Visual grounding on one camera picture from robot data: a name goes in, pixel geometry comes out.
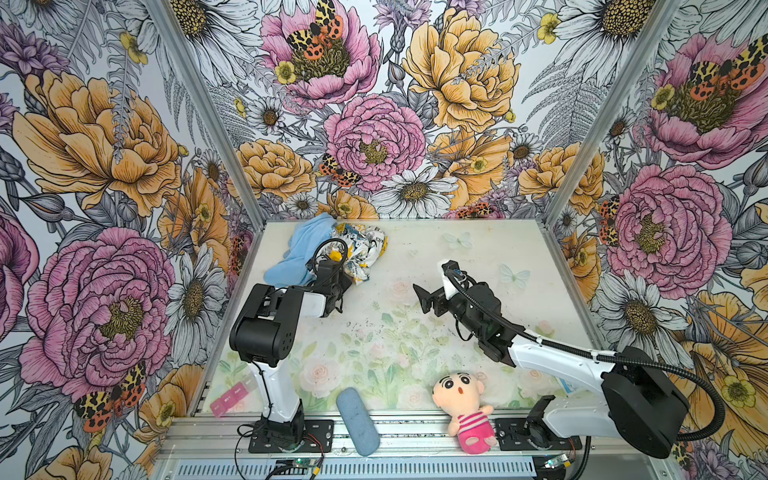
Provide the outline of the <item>newspaper print yellow white cloth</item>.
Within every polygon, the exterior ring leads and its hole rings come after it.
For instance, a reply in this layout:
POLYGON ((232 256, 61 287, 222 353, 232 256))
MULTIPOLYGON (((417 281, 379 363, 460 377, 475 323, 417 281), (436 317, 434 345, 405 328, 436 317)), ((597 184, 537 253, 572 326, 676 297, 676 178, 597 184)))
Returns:
POLYGON ((339 223, 334 227, 333 237, 339 238, 347 245, 344 273, 355 284, 368 281, 372 266, 387 249, 386 233, 376 226, 339 223))

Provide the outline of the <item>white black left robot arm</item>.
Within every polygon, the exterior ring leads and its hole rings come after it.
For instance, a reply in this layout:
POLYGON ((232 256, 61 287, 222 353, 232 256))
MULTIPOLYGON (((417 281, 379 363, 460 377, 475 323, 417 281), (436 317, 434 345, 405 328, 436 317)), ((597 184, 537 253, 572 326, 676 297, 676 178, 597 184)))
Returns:
POLYGON ((343 306, 352 280, 343 262, 323 259, 313 263, 316 279, 308 286, 277 288, 255 285, 229 335, 229 346, 248 364, 264 402, 263 413, 250 434, 248 451, 321 452, 329 442, 319 436, 333 433, 330 421, 305 425, 302 401, 284 360, 289 356, 303 318, 325 318, 343 306))

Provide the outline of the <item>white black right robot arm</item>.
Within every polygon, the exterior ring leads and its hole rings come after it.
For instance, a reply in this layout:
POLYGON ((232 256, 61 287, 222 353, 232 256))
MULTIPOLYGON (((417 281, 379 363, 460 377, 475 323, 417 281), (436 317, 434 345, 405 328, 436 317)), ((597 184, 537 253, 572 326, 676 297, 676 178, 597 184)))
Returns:
POLYGON ((536 370, 589 392, 589 397, 577 400, 539 401, 529 412, 529 428, 556 437, 621 438, 650 457, 670 455, 689 403, 663 366, 643 351, 582 350, 512 324, 501 317, 501 302, 484 282, 464 292, 446 287, 413 290, 424 313, 450 314, 492 361, 536 370))

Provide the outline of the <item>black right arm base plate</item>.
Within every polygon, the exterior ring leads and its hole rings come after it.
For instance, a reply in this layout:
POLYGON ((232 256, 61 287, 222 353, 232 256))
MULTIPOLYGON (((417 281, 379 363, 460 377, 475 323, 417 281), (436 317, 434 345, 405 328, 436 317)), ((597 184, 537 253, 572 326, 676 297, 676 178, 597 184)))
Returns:
POLYGON ((502 417, 493 421, 502 451, 578 451, 583 449, 578 436, 556 436, 543 423, 529 423, 522 417, 502 417))

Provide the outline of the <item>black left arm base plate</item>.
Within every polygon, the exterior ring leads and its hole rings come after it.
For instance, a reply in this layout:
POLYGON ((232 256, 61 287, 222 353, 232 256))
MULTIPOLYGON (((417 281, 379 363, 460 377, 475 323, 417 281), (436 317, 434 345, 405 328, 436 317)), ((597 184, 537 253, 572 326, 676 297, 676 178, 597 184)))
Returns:
POLYGON ((251 454, 329 453, 332 449, 335 422, 305 419, 278 423, 267 421, 250 435, 251 454))

